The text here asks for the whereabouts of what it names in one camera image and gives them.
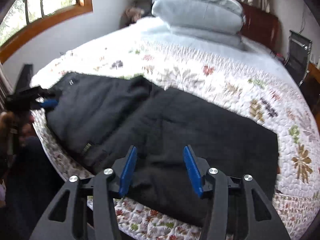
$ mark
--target blue gripper pad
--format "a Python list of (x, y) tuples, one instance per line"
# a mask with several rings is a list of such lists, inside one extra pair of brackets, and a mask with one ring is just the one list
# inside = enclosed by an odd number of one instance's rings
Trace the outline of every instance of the blue gripper pad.
[(43, 103), (39, 103), (39, 105), (43, 108), (55, 108), (58, 105), (58, 101), (55, 99), (49, 99)]
[(119, 188), (120, 197), (124, 197), (124, 195), (128, 193), (129, 186), (132, 180), (132, 175), (136, 167), (136, 162), (137, 162), (137, 148), (133, 147), (127, 159), (127, 162), (123, 168), (122, 174), (120, 176), (120, 188)]
[(201, 198), (203, 195), (201, 175), (188, 146), (184, 148), (183, 160), (184, 160), (184, 163), (186, 164), (189, 179), (191, 181), (193, 190), (196, 192), (199, 198)]

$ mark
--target quilted bedspread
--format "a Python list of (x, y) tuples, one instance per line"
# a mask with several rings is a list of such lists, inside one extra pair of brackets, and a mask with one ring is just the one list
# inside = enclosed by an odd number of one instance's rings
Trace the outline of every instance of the quilted bedspread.
[[(69, 71), (124, 79), (144, 75), (165, 89), (176, 87), (255, 120), (278, 135), (279, 174), (272, 203), (291, 239), (302, 236), (320, 209), (319, 133), (297, 88), (254, 66), (219, 55), (172, 44), (115, 44), (104, 39), (52, 61), (33, 77), (31, 85), (49, 88)], [(92, 176), (56, 143), (46, 126), (44, 111), (33, 111), (33, 115), (36, 132), (58, 173), (64, 179), (72, 175)], [(120, 230), (137, 240), (196, 240), (200, 236), (200, 228), (132, 199), (114, 203)], [(92, 207), (92, 199), (88, 199), (88, 204)]]

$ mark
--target black jacket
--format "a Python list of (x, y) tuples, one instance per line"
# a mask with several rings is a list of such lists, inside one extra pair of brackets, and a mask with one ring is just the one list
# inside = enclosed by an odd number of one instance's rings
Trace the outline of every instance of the black jacket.
[(181, 90), (164, 91), (141, 76), (123, 80), (68, 73), (54, 87), (63, 93), (46, 113), (48, 127), (89, 171), (111, 167), (130, 145), (137, 147), (130, 198), (202, 226), (207, 202), (193, 192), (182, 157), (191, 145), (228, 176), (251, 174), (272, 199), (277, 135), (256, 122)]

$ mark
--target jacket zipper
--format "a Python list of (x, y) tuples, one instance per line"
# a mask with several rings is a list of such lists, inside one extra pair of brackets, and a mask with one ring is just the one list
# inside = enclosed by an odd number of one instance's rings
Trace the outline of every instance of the jacket zipper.
[(92, 143), (87, 143), (87, 145), (83, 148), (81, 152), (81, 156), (84, 156), (89, 151), (91, 146), (92, 146)]

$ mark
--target window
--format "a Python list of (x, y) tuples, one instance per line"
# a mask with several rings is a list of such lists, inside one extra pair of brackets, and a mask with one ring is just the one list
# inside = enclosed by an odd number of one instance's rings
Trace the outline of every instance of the window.
[(42, 31), (92, 11), (92, 0), (16, 0), (0, 24), (0, 62)]

